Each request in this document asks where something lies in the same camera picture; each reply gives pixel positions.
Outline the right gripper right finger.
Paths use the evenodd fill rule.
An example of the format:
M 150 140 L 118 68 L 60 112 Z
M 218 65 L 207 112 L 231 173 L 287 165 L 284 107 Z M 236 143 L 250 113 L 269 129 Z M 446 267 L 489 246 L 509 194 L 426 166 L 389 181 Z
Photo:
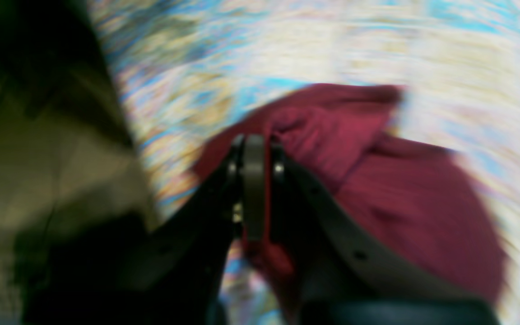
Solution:
M 271 243 L 293 265 L 291 325 L 497 325 L 489 304 L 390 251 L 322 183 L 269 146 Z

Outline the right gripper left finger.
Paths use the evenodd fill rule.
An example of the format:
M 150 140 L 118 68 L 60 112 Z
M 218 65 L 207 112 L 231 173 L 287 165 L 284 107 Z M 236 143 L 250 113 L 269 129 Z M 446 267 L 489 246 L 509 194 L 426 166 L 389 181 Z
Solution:
M 233 209 L 263 190 L 264 162 L 264 138 L 238 135 L 196 193 L 156 230 L 128 213 L 53 245 L 23 323 L 220 325 L 219 286 L 243 225 Z

